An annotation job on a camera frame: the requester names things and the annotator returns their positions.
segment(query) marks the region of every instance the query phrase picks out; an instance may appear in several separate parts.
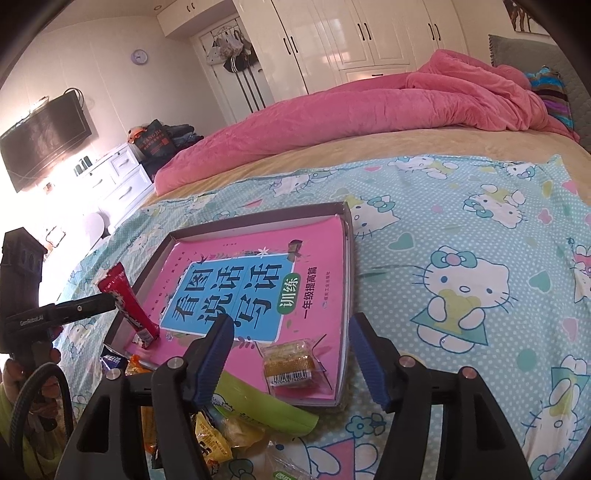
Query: light blue polka dot sheet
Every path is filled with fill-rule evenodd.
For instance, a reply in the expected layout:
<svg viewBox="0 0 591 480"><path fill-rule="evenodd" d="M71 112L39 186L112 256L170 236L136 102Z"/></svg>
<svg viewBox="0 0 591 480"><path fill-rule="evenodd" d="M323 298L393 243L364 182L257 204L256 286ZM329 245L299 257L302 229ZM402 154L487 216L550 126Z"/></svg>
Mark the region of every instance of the light blue polka dot sheet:
<svg viewBox="0 0 591 480"><path fill-rule="evenodd" d="M167 232L293 205L346 201L355 229L355 308L379 335L428 367L475 367L503 409L534 479L555 478L591 421L591 209L562 160L500 163L423 155L239 181L137 212L72 273L63 300L97 292L117 261L134 281ZM79 413L100 380L104 314L58 341ZM355 361L341 413L277 448L313 477L371 480L392 416L369 396ZM434 478L434 408L424 478ZM263 479L260 458L225 464Z"/></svg>

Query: screw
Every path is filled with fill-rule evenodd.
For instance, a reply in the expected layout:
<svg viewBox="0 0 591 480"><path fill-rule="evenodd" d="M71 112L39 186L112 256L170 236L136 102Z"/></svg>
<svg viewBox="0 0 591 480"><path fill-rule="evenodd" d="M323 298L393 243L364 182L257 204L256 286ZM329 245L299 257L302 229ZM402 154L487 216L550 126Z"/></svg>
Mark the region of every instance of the screw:
<svg viewBox="0 0 591 480"><path fill-rule="evenodd" d="M398 363L402 367L411 368L417 364L417 361L411 356L404 355L404 356L400 357L400 360L398 360Z"/></svg>
<svg viewBox="0 0 591 480"><path fill-rule="evenodd" d="M474 380L478 376L478 373L472 367L464 367L462 368L462 375L469 380Z"/></svg>
<svg viewBox="0 0 591 480"><path fill-rule="evenodd" d="M183 357L181 356L174 356L172 357L168 362L166 362L166 365L168 366L168 368L172 368L173 370L176 368L181 368L184 364L184 360Z"/></svg>
<svg viewBox="0 0 591 480"><path fill-rule="evenodd" d="M116 380L121 376L121 370L118 368L114 368L113 370L109 370L105 377L109 380Z"/></svg>

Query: white dresser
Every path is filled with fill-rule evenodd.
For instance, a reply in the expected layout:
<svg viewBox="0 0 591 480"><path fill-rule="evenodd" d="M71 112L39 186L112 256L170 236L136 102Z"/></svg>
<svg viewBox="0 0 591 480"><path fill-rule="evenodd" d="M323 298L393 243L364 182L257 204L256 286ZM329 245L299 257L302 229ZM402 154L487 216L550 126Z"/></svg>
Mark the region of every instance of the white dresser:
<svg viewBox="0 0 591 480"><path fill-rule="evenodd" d="M97 160L74 183L78 194L103 217L109 233L154 191L154 185L127 143Z"/></svg>

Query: white wall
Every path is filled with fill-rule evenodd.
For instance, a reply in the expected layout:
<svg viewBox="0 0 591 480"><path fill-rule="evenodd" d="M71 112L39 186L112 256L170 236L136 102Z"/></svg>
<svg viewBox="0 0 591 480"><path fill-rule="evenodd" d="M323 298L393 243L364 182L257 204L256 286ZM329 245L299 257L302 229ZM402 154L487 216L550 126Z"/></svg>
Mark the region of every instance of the white wall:
<svg viewBox="0 0 591 480"><path fill-rule="evenodd" d="M131 62L137 48L148 53L146 65ZM190 42L165 38L155 17L94 20L40 34L0 90L0 133L39 98L55 98L68 87L82 90L93 135L60 165L67 176L84 155L100 158L125 142L131 127L155 118L191 124L202 135L225 126ZM43 197L16 194L0 162L0 241L5 231L36 221Z"/></svg>
<svg viewBox="0 0 591 480"><path fill-rule="evenodd" d="M452 0L466 37L468 53L486 63L491 62L488 35L525 38L554 44L547 35L516 32L503 0Z"/></svg>

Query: snack package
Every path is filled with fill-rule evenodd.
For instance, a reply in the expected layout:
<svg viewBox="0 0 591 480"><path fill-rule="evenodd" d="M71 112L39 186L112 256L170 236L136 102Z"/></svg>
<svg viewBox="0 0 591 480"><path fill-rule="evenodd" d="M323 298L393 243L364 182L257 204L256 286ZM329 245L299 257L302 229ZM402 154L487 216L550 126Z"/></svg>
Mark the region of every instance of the snack package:
<svg viewBox="0 0 591 480"><path fill-rule="evenodd" d="M231 448L249 448L262 440L265 429L239 417L231 417L222 420L222 434Z"/></svg>
<svg viewBox="0 0 591 480"><path fill-rule="evenodd" d="M271 473L269 480L314 480L313 476L277 450L273 441L265 450L265 471Z"/></svg>
<svg viewBox="0 0 591 480"><path fill-rule="evenodd" d="M125 375L144 374L151 370L139 363L139 356L132 355L125 370ZM140 407L142 415L142 432L144 434L144 450L150 455L156 452L156 421L154 420L154 409L152 407Z"/></svg>
<svg viewBox="0 0 591 480"><path fill-rule="evenodd" d="M213 404L206 406L203 414L223 435L230 448L249 448L265 436L263 427L247 423L239 417L226 418Z"/></svg>
<svg viewBox="0 0 591 480"><path fill-rule="evenodd" d="M312 354L313 346L311 340L304 339L261 348L269 387L311 387L314 372L321 370Z"/></svg>
<svg viewBox="0 0 591 480"><path fill-rule="evenodd" d="M148 348L159 337L160 326L152 323L135 298L121 262L111 268L97 286L101 292L114 296L117 308L134 328L140 345Z"/></svg>
<svg viewBox="0 0 591 480"><path fill-rule="evenodd" d="M203 413L195 415L195 436L201 448L205 464L212 475L220 468L220 463L232 460L232 450L226 439L213 428Z"/></svg>
<svg viewBox="0 0 591 480"><path fill-rule="evenodd" d="M301 437L309 434L318 415L289 405L222 371L212 403L227 418Z"/></svg>
<svg viewBox="0 0 591 480"><path fill-rule="evenodd" d="M107 347L103 347L103 352L100 355L100 368L103 371L103 375L114 368L125 371L127 363L128 360L124 356L117 355Z"/></svg>

